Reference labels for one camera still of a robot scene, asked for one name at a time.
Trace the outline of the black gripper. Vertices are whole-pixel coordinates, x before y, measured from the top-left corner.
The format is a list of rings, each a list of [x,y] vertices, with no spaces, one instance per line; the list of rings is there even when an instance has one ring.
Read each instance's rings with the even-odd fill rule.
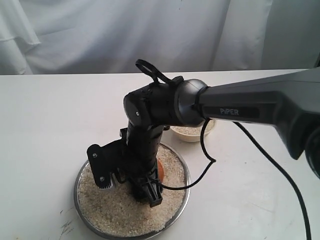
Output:
[[[143,129],[128,123],[127,128],[121,130],[123,148],[121,140],[104,146],[92,144],[86,153],[98,188],[111,189],[115,185],[114,177],[118,183],[125,183],[125,178],[121,177],[121,167],[137,201],[148,202],[151,208],[160,205],[163,188],[158,178],[157,153],[163,130],[163,125]]]

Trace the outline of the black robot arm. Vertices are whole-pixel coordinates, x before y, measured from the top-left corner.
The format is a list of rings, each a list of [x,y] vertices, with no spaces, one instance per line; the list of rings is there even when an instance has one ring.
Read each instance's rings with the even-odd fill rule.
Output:
[[[124,174],[151,207],[162,202],[156,155],[165,126],[198,127],[209,119],[270,125],[293,159],[305,154],[320,173],[319,68],[219,86],[178,76],[128,93],[123,105],[128,126],[120,139],[91,145],[87,157],[99,188]]]

